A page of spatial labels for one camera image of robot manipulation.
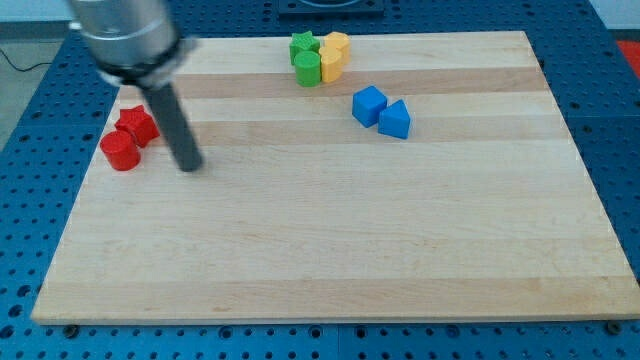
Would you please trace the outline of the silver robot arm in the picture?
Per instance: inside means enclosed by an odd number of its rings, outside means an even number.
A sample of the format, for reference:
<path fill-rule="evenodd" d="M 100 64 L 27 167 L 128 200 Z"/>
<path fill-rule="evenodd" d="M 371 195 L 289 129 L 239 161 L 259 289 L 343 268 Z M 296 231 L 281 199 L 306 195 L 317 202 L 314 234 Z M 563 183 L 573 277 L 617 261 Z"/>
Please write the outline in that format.
<path fill-rule="evenodd" d="M 159 89 L 197 47 L 165 0 L 70 0 L 79 31 L 101 76 L 115 86 Z"/>

